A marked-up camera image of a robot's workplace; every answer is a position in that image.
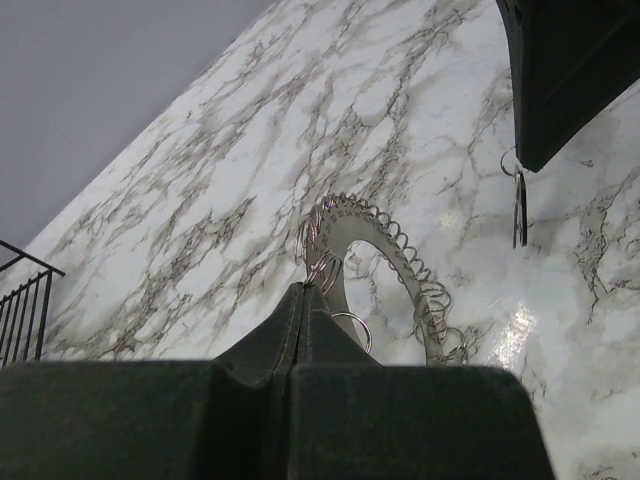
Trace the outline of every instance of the marble table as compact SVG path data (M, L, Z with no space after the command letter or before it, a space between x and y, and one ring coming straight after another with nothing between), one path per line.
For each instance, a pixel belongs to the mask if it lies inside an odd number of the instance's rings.
M67 272L44 358L218 355L304 278L301 215L355 193L451 291L471 363L526 386L558 478L637 478L638 132L635 85L526 174L530 244L512 250L514 186L499 167L512 93L494 1L283 0L28 247ZM373 356L423 363L386 262L356 244L345 269Z

